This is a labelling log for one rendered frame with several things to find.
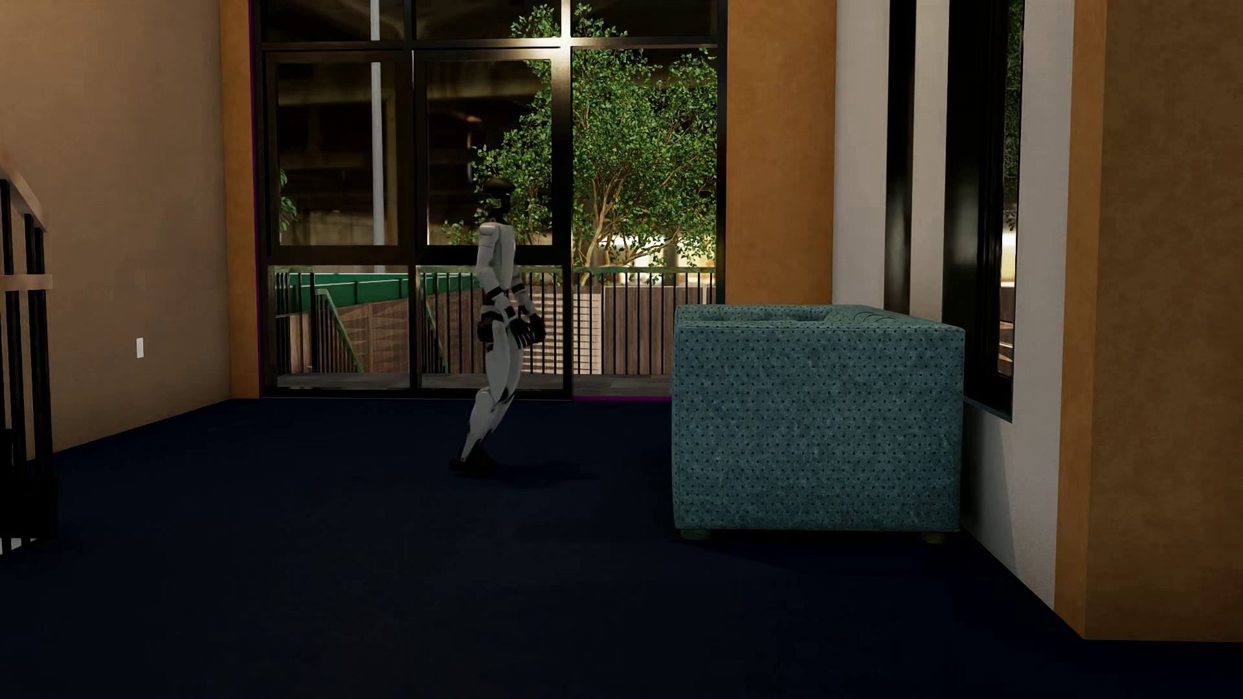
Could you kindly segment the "teal tufted fabric sofa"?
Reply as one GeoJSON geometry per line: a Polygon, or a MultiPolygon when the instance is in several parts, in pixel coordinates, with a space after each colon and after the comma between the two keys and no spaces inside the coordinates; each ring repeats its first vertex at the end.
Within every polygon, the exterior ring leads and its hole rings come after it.
{"type": "Polygon", "coordinates": [[[966,332],[860,305],[676,310],[674,525],[960,529],[966,332]]]}

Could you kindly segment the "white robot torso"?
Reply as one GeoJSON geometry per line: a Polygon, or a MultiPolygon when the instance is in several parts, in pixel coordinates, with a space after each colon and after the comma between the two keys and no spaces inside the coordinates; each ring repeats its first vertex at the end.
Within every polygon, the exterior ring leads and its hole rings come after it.
{"type": "Polygon", "coordinates": [[[507,296],[521,280],[516,266],[516,231],[508,224],[487,221],[479,226],[476,279],[484,291],[485,303],[495,303],[498,296],[507,296]]]}

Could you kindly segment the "wooden slat balcony fence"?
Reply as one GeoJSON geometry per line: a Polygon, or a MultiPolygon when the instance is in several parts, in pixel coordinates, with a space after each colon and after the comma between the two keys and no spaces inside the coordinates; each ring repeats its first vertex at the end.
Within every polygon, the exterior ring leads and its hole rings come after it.
{"type": "MultiPolygon", "coordinates": [[[[474,267],[273,267],[268,281],[278,386],[482,383],[474,267]]],[[[676,308],[717,301],[715,271],[702,266],[527,265],[522,281],[547,330],[522,356],[525,381],[539,389],[561,388],[566,374],[667,374],[676,308]]]]}

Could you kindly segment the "black framed glass door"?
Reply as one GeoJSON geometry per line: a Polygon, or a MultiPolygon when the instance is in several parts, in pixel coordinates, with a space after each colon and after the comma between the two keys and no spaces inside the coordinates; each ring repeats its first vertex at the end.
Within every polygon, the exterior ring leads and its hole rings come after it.
{"type": "MultiPolygon", "coordinates": [[[[278,386],[273,372],[273,322],[268,302],[273,267],[389,271],[418,266],[476,265],[474,245],[433,246],[425,240],[428,126],[418,58],[446,52],[532,46],[567,50],[572,10],[588,0],[252,0],[252,60],[257,81],[256,136],[260,178],[260,272],[265,387],[276,393],[471,398],[475,387],[428,387],[418,377],[397,388],[278,386]]],[[[717,46],[718,194],[723,199],[723,37],[727,0],[715,0],[711,34],[681,34],[677,46],[717,46]]],[[[718,213],[713,265],[717,301],[723,261],[718,213]]],[[[554,245],[517,243],[517,265],[576,267],[566,249],[568,228],[554,245]]],[[[669,374],[566,374],[558,389],[523,378],[520,389],[539,398],[638,398],[666,396],[669,374]]]]}

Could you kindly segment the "green leafy tree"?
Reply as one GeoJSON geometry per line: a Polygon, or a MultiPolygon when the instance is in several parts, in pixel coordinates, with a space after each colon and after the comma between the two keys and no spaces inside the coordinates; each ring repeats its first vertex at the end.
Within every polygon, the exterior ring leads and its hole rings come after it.
{"type": "Polygon", "coordinates": [[[568,228],[574,266],[713,265],[718,240],[715,0],[588,0],[567,50],[418,58],[428,126],[425,240],[477,241],[491,177],[513,183],[521,245],[568,228]]]}

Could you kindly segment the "black stair railing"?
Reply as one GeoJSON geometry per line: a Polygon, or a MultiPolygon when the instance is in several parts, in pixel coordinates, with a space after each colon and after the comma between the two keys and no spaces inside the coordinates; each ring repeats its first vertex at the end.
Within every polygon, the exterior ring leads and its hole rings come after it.
{"type": "Polygon", "coordinates": [[[58,535],[44,220],[0,150],[0,560],[58,535]]]}

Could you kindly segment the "black framed tall window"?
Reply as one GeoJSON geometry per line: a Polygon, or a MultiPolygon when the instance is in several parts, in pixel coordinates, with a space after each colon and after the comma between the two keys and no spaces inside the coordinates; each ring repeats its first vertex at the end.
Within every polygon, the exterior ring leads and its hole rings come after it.
{"type": "Polygon", "coordinates": [[[942,320],[965,330],[965,397],[1013,412],[1014,290],[1024,0],[950,0],[942,320]]]}

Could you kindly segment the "black narrow wall panel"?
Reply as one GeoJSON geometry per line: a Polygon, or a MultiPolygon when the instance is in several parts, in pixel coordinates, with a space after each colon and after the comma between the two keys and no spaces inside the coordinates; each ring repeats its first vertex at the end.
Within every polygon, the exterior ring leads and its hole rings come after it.
{"type": "Polygon", "coordinates": [[[884,308],[910,312],[915,0],[890,0],[884,308]]]}

